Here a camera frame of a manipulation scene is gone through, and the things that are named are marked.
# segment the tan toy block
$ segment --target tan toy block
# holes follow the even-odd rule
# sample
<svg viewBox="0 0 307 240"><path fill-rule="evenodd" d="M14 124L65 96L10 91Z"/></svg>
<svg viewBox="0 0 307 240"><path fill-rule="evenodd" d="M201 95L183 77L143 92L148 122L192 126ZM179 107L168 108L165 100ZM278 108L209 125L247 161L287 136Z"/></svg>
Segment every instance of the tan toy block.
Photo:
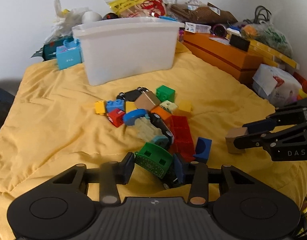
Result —
<svg viewBox="0 0 307 240"><path fill-rule="evenodd" d="M129 101L125 102L125 108L126 108L126 113L129 113L137 109L135 102L129 102Z"/></svg>
<svg viewBox="0 0 307 240"><path fill-rule="evenodd" d="M178 109L174 111L173 115L190 117L191 110L192 110L191 102L189 100L182 100L178 104Z"/></svg>
<svg viewBox="0 0 307 240"><path fill-rule="evenodd" d="M135 120L135 127L138 129L138 138L150 142L157 135L162 136L162 131L154 127L149 119L141 117Z"/></svg>
<svg viewBox="0 0 307 240"><path fill-rule="evenodd" d="M135 106L138 109L146 109L147 111L151 111L159 104L160 100L152 91L142 93L135 101Z"/></svg>
<svg viewBox="0 0 307 240"><path fill-rule="evenodd" d="M233 144L233 142L238 136L243 136L243 135L247 135L247 134L248 134L248 128L247 127L232 128L231 130L229 130L226 137L225 137L228 152L231 153L231 154L245 153L246 151L244 149L243 150L237 149L235 147L235 145Z"/></svg>
<svg viewBox="0 0 307 240"><path fill-rule="evenodd" d="M178 109L178 106L175 103L168 100L160 103L160 106L171 114L173 114Z"/></svg>
<svg viewBox="0 0 307 240"><path fill-rule="evenodd" d="M105 115L106 114L106 101L100 100L95 103L96 114Z"/></svg>

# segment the black bracket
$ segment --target black bracket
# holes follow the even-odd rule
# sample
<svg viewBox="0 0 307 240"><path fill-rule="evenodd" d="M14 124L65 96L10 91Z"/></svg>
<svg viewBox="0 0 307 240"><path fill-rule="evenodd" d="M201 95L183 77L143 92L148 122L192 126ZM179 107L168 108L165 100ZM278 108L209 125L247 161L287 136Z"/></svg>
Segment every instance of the black bracket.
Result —
<svg viewBox="0 0 307 240"><path fill-rule="evenodd" d="M276 126L293 125L271 133ZM234 145L238 149L263 147L273 161L307 160L307 98L291 105L276 108L274 114L258 122L244 124L248 135L239 136Z"/></svg>

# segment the bed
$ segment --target bed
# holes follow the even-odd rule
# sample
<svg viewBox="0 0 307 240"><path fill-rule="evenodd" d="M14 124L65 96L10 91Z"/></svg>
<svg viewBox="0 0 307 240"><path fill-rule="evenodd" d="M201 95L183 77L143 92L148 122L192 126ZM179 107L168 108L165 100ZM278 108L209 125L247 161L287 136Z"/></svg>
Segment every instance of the bed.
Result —
<svg viewBox="0 0 307 240"><path fill-rule="evenodd" d="M119 92L160 85L176 90L176 100L191 100L189 120L194 142L212 139L207 165L232 164L277 189L301 206L307 193L307 162L274 163L261 148L243 155L227 152L225 135L232 127L265 118L274 112L268 101L241 85L229 74L205 63L178 43L172 69L145 73L92 87L84 65L58 71L56 60L28 67L19 91L0 130L0 240L12 240L6 211L17 196L77 163L96 168L107 161L121 161L127 152L139 150L144 141L133 127L114 127L96 115L94 102L112 100ZM188 197L190 185L165 190L157 177L135 166L128 185L118 185L125 196ZM88 196L98 200L91 184ZM209 200L219 196L210 185Z"/></svg>

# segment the blue toy block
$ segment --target blue toy block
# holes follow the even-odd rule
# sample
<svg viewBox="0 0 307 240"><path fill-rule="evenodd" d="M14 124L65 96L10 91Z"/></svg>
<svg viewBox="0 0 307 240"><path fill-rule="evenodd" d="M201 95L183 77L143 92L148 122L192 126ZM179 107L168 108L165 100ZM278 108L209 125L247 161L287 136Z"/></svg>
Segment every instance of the blue toy block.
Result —
<svg viewBox="0 0 307 240"><path fill-rule="evenodd" d="M115 110L116 108L125 111L125 100L117 99L116 101L108 101L106 105L107 113Z"/></svg>
<svg viewBox="0 0 307 240"><path fill-rule="evenodd" d="M188 169L188 163L183 163L181 159L179 159L178 154L175 153L173 155L173 164L174 164L175 175L178 179L178 182L180 184L183 184L186 177L184 169Z"/></svg>
<svg viewBox="0 0 307 240"><path fill-rule="evenodd" d="M207 160L209 158L211 144L212 144L212 140L198 137L198 141L196 145L196 154L193 155L197 159L197 161L207 163Z"/></svg>
<svg viewBox="0 0 307 240"><path fill-rule="evenodd" d="M156 135L150 142L166 149L169 143L169 139L165 135Z"/></svg>
<svg viewBox="0 0 307 240"><path fill-rule="evenodd" d="M59 70L82 63L80 42L64 40L63 46L56 48L56 58Z"/></svg>
<svg viewBox="0 0 307 240"><path fill-rule="evenodd" d="M130 111L129 113L126 113L123 117L124 124L127 126L135 125L135 120L141 117L145 117L146 114L148 113L145 109L136 109Z"/></svg>

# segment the circular pad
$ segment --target circular pad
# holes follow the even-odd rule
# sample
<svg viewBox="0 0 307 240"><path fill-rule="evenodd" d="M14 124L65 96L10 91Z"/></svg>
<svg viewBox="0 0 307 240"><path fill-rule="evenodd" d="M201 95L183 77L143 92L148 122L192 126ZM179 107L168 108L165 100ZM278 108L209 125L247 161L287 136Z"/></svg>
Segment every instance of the circular pad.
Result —
<svg viewBox="0 0 307 240"><path fill-rule="evenodd" d="M95 216L90 198L70 187L37 187L16 198L7 219L16 238L56 240L83 231Z"/></svg>
<svg viewBox="0 0 307 240"><path fill-rule="evenodd" d="M30 212L37 218L53 219L67 211L68 204L61 198L45 197L36 200L30 206Z"/></svg>
<svg viewBox="0 0 307 240"><path fill-rule="evenodd" d="M286 237L300 219L297 205L274 190L227 192L214 203L218 223L238 238L270 240Z"/></svg>

